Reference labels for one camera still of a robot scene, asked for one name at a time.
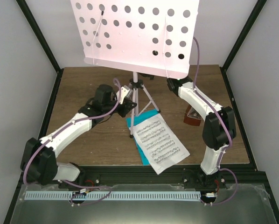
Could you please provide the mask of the lilac music stand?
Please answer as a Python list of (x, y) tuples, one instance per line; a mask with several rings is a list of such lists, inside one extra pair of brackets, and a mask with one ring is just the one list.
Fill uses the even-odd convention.
[(73, 0), (84, 62), (138, 75), (189, 72), (197, 0)]

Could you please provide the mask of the red wooden metronome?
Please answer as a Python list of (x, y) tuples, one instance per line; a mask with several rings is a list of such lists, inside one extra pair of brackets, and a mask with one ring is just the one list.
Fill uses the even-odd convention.
[(190, 126), (200, 126), (202, 117), (200, 114), (191, 106), (188, 105), (185, 113), (183, 122)]

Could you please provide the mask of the blue sheet music page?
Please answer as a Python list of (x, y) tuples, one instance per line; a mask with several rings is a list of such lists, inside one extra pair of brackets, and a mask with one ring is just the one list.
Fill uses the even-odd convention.
[(154, 109), (142, 113), (134, 118), (133, 136), (138, 152), (140, 154), (143, 165), (150, 165), (149, 160), (146, 158), (145, 153), (148, 152), (148, 142), (151, 140), (152, 132), (156, 127), (160, 127), (160, 120), (157, 116), (159, 112)]

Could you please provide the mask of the white sheet music page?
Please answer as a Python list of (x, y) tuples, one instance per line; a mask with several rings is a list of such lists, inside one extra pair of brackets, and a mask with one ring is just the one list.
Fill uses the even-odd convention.
[(167, 168), (189, 157), (190, 152), (169, 128), (164, 118), (159, 113), (157, 116), (160, 120), (160, 127), (156, 127), (152, 132), (151, 140), (145, 144), (148, 146), (148, 152), (145, 155), (151, 167), (159, 175)]

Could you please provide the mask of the clear plastic metronome cover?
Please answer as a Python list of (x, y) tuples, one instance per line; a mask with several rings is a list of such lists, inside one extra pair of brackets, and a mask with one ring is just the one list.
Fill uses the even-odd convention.
[(187, 117), (190, 119), (201, 120), (200, 114), (192, 107), (190, 108), (189, 112), (187, 113)]

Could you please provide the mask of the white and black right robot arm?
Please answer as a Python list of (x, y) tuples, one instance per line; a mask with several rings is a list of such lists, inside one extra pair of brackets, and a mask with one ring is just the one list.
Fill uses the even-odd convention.
[[(220, 170), (220, 163), (225, 151), (232, 146), (232, 140), (236, 137), (236, 125), (234, 112), (231, 107), (222, 107), (204, 93), (199, 93), (199, 89), (195, 84), (196, 76), (194, 81), (189, 77), (183, 79), (167, 78), (167, 84), (170, 91), (185, 100), (191, 106), (191, 109), (194, 109), (204, 120), (202, 138), (206, 144), (206, 151), (200, 165), (203, 173), (198, 175), (197, 181), (201, 187), (208, 188), (214, 183), (213, 174)], [(142, 80), (138, 80), (136, 84), (140, 89), (144, 90), (150, 99), (146, 107), (152, 103), (159, 114), (160, 110), (158, 110), (159, 108), (146, 90)], [(172, 153), (161, 154), (160, 159), (155, 161), (152, 161), (152, 156), (148, 156), (144, 151), (145, 157), (150, 159), (148, 161), (156, 174), (160, 174), (165, 168), (169, 167), (162, 167), (162, 164), (177, 155), (177, 149), (175, 150), (175, 148), (177, 147), (172, 149)]]

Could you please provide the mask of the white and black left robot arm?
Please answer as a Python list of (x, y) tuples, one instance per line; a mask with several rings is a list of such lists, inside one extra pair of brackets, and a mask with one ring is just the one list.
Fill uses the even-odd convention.
[(67, 123), (53, 133), (40, 139), (27, 141), (21, 161), (23, 182), (47, 185), (52, 181), (68, 181), (74, 188), (85, 185), (85, 176), (74, 163), (56, 161), (60, 153), (83, 133), (93, 129), (104, 117), (117, 113), (125, 117), (136, 103), (129, 99), (131, 86), (124, 85), (118, 92), (106, 84), (101, 84), (84, 106)]

